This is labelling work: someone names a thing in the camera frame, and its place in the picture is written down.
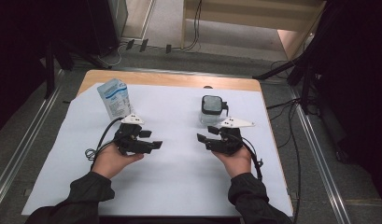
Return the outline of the wooden shelf frame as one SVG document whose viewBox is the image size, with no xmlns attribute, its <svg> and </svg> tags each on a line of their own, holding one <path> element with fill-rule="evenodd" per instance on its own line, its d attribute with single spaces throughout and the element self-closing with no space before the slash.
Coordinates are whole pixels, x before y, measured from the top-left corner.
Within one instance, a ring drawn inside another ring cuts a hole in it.
<svg viewBox="0 0 382 224">
<path fill-rule="evenodd" d="M 315 31 L 327 0 L 202 0 L 201 20 L 276 29 L 289 60 Z"/>
</svg>

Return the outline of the person's left hand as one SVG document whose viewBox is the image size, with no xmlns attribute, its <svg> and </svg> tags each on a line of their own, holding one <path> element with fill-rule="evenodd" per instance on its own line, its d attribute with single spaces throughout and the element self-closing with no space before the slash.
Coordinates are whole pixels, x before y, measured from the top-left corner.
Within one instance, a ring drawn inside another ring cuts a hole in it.
<svg viewBox="0 0 382 224">
<path fill-rule="evenodd" d="M 97 156 L 92 171 L 105 178 L 111 179 L 120 173 L 126 166 L 140 161 L 143 154 L 121 154 L 115 144 L 106 146 Z"/>
</svg>

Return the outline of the black tripod stand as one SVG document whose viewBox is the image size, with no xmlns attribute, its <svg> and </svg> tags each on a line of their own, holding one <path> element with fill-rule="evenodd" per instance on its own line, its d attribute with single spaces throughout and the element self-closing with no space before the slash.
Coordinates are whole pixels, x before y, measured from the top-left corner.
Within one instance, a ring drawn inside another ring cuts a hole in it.
<svg viewBox="0 0 382 224">
<path fill-rule="evenodd" d="M 318 17 L 321 19 L 321 22 L 318 25 L 317 33 L 300 56 L 267 73 L 252 77 L 257 80 L 266 80 L 267 78 L 292 68 L 292 71 L 287 77 L 287 83 L 290 86 L 295 86 L 301 80 L 303 81 L 300 106 L 305 114 L 308 114 L 308 93 L 315 68 L 315 61 L 322 51 L 324 39 L 326 38 L 327 33 L 329 33 L 332 22 L 336 17 L 332 2 L 329 2 L 328 5 L 323 8 L 323 10 L 318 14 Z"/>
</svg>

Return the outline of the person's right hand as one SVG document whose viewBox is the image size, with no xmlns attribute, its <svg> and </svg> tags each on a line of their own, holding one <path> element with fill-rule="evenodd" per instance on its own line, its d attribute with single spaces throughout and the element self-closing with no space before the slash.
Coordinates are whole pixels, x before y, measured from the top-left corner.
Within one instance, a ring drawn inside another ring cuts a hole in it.
<svg viewBox="0 0 382 224">
<path fill-rule="evenodd" d="M 244 147 L 231 156 L 218 152 L 213 154 L 223 163 L 230 178 L 251 172 L 251 156 Z"/>
</svg>

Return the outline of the glass jar with black lid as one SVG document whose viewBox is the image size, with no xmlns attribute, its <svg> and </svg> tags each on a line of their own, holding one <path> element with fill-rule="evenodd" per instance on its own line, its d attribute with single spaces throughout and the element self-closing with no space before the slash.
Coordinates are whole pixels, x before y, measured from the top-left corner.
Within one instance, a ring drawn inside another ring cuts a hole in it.
<svg viewBox="0 0 382 224">
<path fill-rule="evenodd" d="M 229 107 L 221 97 L 205 95 L 202 97 L 200 121 L 204 125 L 216 125 L 223 110 L 226 111 L 226 114 L 229 114 Z"/>
</svg>

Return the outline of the dark cabinet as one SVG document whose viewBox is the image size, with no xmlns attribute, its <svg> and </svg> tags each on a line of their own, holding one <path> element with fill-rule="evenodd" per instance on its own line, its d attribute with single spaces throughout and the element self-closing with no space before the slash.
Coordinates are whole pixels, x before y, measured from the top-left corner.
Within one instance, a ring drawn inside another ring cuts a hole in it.
<svg viewBox="0 0 382 224">
<path fill-rule="evenodd" d="M 107 55 L 119 46 L 128 18 L 126 0 L 86 0 L 92 17 L 98 54 Z"/>
</svg>

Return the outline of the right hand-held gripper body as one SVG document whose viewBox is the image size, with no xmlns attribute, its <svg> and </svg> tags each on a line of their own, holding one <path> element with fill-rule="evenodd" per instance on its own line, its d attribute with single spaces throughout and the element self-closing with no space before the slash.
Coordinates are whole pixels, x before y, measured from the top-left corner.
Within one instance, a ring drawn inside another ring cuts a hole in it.
<svg viewBox="0 0 382 224">
<path fill-rule="evenodd" d="M 215 150 L 226 155 L 233 155 L 243 146 L 241 128 L 253 127 L 252 121 L 229 117 L 220 123 L 218 135 L 220 140 Z"/>
</svg>

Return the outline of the metal floor rail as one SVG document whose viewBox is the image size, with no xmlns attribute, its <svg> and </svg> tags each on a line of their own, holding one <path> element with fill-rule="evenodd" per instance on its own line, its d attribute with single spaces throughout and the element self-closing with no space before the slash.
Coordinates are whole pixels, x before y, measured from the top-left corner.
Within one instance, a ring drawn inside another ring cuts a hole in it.
<svg viewBox="0 0 382 224">
<path fill-rule="evenodd" d="M 304 113 L 304 110 L 300 105 L 296 106 L 296 111 L 303 126 L 308 145 L 310 146 L 311 153 L 313 154 L 321 181 L 327 193 L 336 221 L 338 224 L 351 224 L 350 217 L 344 204 L 344 200 L 333 179 L 332 172 L 328 163 L 326 162 L 320 143 L 314 132 L 314 128 L 312 127 L 310 118 Z"/>
<path fill-rule="evenodd" d="M 0 205 L 4 200 L 17 172 L 20 170 L 25 157 L 33 145 L 39 130 L 43 126 L 48 114 L 50 113 L 56 99 L 61 91 L 65 71 L 60 69 L 55 76 L 56 87 L 51 96 L 42 102 L 34 119 L 28 126 L 24 136 L 16 147 L 3 173 L 0 175 Z"/>
</svg>

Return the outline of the black metal stand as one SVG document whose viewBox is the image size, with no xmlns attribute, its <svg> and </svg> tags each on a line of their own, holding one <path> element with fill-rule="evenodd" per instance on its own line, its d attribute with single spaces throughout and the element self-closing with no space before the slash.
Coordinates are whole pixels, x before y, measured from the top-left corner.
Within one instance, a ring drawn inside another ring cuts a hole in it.
<svg viewBox="0 0 382 224">
<path fill-rule="evenodd" d="M 97 68 L 100 68 L 100 69 L 112 68 L 111 65 L 104 66 L 102 63 L 98 62 L 86 51 L 60 38 L 52 38 L 52 37 L 49 38 L 45 42 L 45 50 L 46 50 L 45 67 L 46 67 L 46 83 L 47 83 L 45 99 L 50 98 L 53 91 L 55 90 L 54 60 L 57 60 L 59 65 L 64 70 L 72 70 L 74 67 L 74 62 L 72 61 L 72 58 L 70 56 L 71 52 L 74 52 L 80 58 L 91 63 Z"/>
</svg>

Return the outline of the white blue-striped pouch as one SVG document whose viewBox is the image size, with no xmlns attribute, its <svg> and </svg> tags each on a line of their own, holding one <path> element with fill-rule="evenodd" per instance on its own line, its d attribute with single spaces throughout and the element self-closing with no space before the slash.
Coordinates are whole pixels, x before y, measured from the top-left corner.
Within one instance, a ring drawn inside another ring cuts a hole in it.
<svg viewBox="0 0 382 224">
<path fill-rule="evenodd" d="M 124 118 L 132 113 L 127 85 L 113 78 L 99 86 L 97 91 L 110 119 Z"/>
</svg>

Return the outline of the white paper sheet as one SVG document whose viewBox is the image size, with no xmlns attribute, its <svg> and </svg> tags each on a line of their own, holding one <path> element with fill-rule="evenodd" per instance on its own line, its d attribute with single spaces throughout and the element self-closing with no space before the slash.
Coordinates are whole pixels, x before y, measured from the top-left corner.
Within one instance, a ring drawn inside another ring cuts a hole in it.
<svg viewBox="0 0 382 224">
<path fill-rule="evenodd" d="M 229 116 L 252 121 L 241 134 L 255 147 L 263 162 L 262 181 L 272 206 L 286 215 L 293 212 L 276 143 L 258 91 L 231 91 L 131 85 L 130 101 L 152 131 L 160 149 L 127 166 L 112 180 L 114 199 L 101 203 L 103 216 L 234 217 L 227 198 L 230 187 L 222 163 L 198 142 L 207 129 L 199 120 L 202 97 L 217 95 L 229 105 Z M 112 139 L 111 124 L 96 87 L 76 97 L 57 135 L 54 146 L 35 182 L 22 212 L 55 205 L 66 199 L 72 181 L 89 172 L 88 148 Z"/>
</svg>

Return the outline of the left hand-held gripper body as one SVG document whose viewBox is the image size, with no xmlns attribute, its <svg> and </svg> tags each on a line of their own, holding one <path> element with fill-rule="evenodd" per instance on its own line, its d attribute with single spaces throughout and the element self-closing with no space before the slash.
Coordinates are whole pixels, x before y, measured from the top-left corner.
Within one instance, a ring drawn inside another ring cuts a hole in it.
<svg viewBox="0 0 382 224">
<path fill-rule="evenodd" d="M 115 132 L 114 143 L 120 152 L 141 153 L 141 146 L 137 140 L 137 136 L 141 133 L 141 124 L 144 120 L 132 113 L 120 121 L 120 127 Z"/>
</svg>

